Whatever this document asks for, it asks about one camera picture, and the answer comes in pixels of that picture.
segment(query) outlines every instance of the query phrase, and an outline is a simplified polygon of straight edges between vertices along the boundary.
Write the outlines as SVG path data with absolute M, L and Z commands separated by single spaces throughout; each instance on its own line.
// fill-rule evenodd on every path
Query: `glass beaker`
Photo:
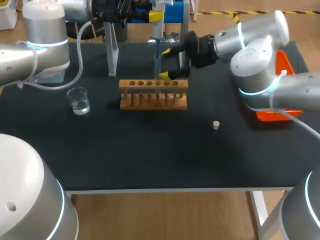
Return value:
M 77 86 L 67 92 L 67 97 L 71 102 L 72 110 L 77 115 L 84 115 L 90 110 L 87 90 Z

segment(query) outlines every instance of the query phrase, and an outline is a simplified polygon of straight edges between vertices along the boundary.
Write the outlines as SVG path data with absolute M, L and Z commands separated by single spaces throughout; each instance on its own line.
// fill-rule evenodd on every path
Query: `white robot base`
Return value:
M 37 151 L 0 134 L 0 156 L 0 240 L 76 240 L 76 209 Z

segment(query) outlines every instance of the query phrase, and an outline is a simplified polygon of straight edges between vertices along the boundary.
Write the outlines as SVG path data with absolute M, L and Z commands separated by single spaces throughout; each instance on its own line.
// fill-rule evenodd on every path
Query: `metal table frame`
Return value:
M 252 202 L 254 217 L 258 228 L 258 239 L 269 240 L 277 232 L 279 227 L 284 233 L 281 225 L 280 209 L 286 194 L 268 215 L 264 195 L 262 191 L 290 191 L 292 187 L 253 187 L 253 188 L 155 188 L 155 189 L 112 189 L 112 190 L 80 190 L 66 191 L 71 198 L 72 195 L 82 194 L 133 194 L 133 193 L 201 193 L 201 192 L 249 192 Z

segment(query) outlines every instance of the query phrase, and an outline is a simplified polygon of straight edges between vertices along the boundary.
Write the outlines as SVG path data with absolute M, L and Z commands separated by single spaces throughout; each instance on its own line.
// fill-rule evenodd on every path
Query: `yellow black hazard tape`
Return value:
M 234 14 L 269 14 L 273 11 L 200 11 L 198 15 L 229 15 L 233 16 Z M 320 14 L 320 11 L 282 11 L 284 14 Z

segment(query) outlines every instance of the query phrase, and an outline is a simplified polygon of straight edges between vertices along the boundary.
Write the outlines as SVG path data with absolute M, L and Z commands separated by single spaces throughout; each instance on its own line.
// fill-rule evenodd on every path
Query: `white container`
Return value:
M 6 5 L 0 6 L 0 30 L 15 28 L 18 19 L 16 5 L 17 0 L 8 0 Z

